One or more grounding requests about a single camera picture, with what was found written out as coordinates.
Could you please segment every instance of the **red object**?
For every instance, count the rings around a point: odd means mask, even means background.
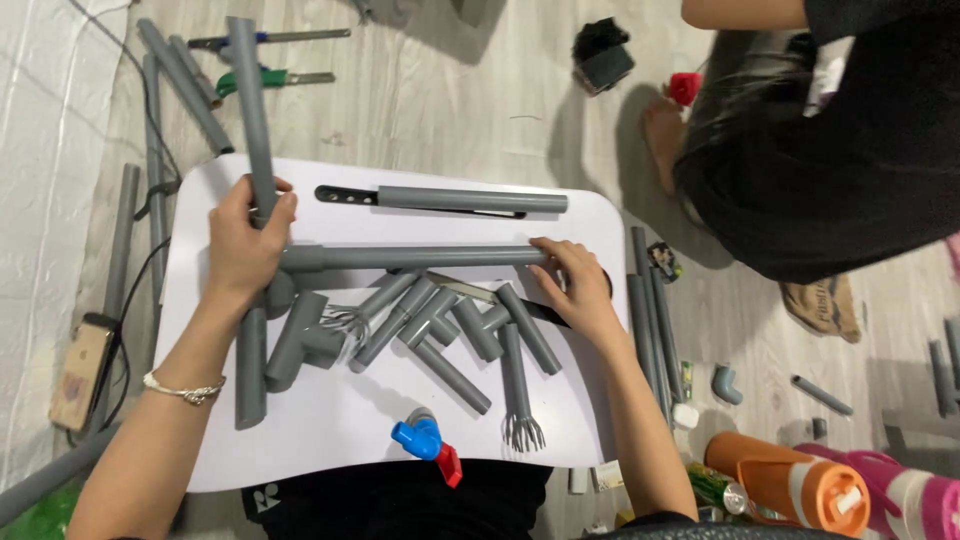
[[[441,443],[440,453],[433,458],[440,465],[440,472],[444,474],[444,481],[450,487],[457,487],[464,477],[464,470],[460,467],[460,458],[452,446]]]
[[[670,97],[684,107],[689,107],[693,98],[697,97],[703,81],[704,78],[699,73],[674,73],[670,76]]]

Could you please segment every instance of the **green-handled tool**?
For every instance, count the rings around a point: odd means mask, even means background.
[[[261,71],[260,77],[263,79],[265,88],[280,88],[290,85],[320,85],[324,83],[333,83],[337,77],[333,73],[290,73],[286,69],[271,69]],[[233,72],[228,73],[217,81],[217,95],[227,97],[237,91],[237,80]]]

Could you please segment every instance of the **bare foot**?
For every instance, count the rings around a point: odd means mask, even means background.
[[[673,162],[680,153],[686,125],[680,117],[684,108],[670,99],[659,97],[643,111],[643,131],[647,147],[657,165],[660,185],[669,197],[676,188],[673,185]]]

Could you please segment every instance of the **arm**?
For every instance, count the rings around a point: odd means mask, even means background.
[[[290,191],[284,181],[277,188]],[[280,197],[261,232],[248,221],[248,178],[210,213],[210,271],[204,294],[173,350],[155,370],[167,388],[215,385],[237,323],[276,271],[297,197]],[[70,540],[163,538],[186,492],[214,400],[193,406],[145,390],[86,481]]]
[[[806,28],[804,0],[683,0],[681,16],[705,30]]]
[[[564,293],[550,272],[532,266],[537,282],[570,325],[593,343],[607,376],[616,455],[637,516],[670,510],[697,519],[697,504],[673,434],[666,426],[647,379],[636,361],[634,343],[620,326],[596,256],[580,244],[535,238],[553,265],[570,277]]]

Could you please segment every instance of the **white cap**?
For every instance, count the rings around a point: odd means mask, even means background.
[[[682,430],[690,431],[700,422],[700,413],[697,409],[686,404],[673,405],[673,423]]]

